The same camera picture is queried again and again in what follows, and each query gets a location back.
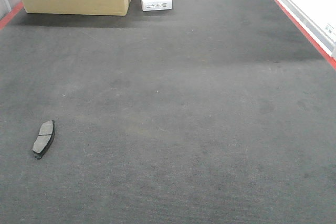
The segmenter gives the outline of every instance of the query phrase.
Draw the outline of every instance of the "brake pad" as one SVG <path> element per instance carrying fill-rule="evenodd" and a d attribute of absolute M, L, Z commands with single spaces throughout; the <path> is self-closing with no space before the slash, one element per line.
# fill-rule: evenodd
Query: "brake pad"
<path fill-rule="evenodd" d="M 55 121 L 48 121 L 42 124 L 38 137 L 33 146 L 36 159 L 41 159 L 48 150 L 55 136 Z"/>

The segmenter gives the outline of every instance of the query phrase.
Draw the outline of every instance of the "red floor trim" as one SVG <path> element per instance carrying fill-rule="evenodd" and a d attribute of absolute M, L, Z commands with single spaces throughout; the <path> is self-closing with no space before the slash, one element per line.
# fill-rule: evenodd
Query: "red floor trim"
<path fill-rule="evenodd" d="M 332 57 L 330 57 L 326 51 L 323 50 L 323 48 L 309 35 L 309 33 L 299 24 L 299 22 L 283 7 L 283 5 L 280 4 L 278 0 L 274 0 L 278 6 L 281 8 L 281 10 L 287 15 L 287 17 L 296 25 L 296 27 L 302 32 L 302 34 L 309 40 L 310 43 L 316 48 L 316 50 L 322 54 L 322 56 L 325 58 L 329 64 L 336 69 L 336 60 Z"/>
<path fill-rule="evenodd" d="M 22 9 L 22 7 L 22 2 L 18 3 L 10 13 L 8 13 L 0 20 L 0 30 L 3 29 L 15 17 L 15 15 Z"/>

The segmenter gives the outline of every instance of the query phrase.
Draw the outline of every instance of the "gray carpet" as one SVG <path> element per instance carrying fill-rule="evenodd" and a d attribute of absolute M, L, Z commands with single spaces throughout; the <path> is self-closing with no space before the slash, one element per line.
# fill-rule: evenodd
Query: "gray carpet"
<path fill-rule="evenodd" d="M 173 5 L 0 31 L 1 224 L 335 222 L 334 69 L 273 0 Z"/>

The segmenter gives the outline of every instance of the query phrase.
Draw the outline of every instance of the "red stripe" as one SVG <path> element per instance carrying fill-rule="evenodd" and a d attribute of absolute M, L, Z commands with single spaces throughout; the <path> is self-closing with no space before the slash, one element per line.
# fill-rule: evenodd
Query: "red stripe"
<path fill-rule="evenodd" d="M 8 13 L 5 17 L 0 20 L 0 30 L 4 28 L 14 17 L 15 15 L 22 9 L 23 3 L 18 3 L 10 13 Z"/>
<path fill-rule="evenodd" d="M 316 48 L 316 50 L 322 54 L 329 64 L 336 69 L 336 60 L 327 54 L 327 52 L 310 36 L 310 34 L 299 24 L 299 22 L 280 4 L 278 0 L 274 0 L 281 10 L 287 15 L 287 17 L 296 25 L 296 27 L 302 32 L 302 34 L 309 40 L 310 43 Z"/>

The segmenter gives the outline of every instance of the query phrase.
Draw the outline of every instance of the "label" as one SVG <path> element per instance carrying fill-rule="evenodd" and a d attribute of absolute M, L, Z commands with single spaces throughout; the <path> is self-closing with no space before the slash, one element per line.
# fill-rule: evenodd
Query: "label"
<path fill-rule="evenodd" d="M 324 31 L 333 41 L 336 42 L 336 30 L 335 30 L 334 26 L 332 26 L 331 24 L 328 23 L 326 25 Z"/>
<path fill-rule="evenodd" d="M 156 3 L 156 4 L 146 4 L 147 9 L 155 8 L 155 9 L 163 9 L 167 8 L 167 3 Z"/>

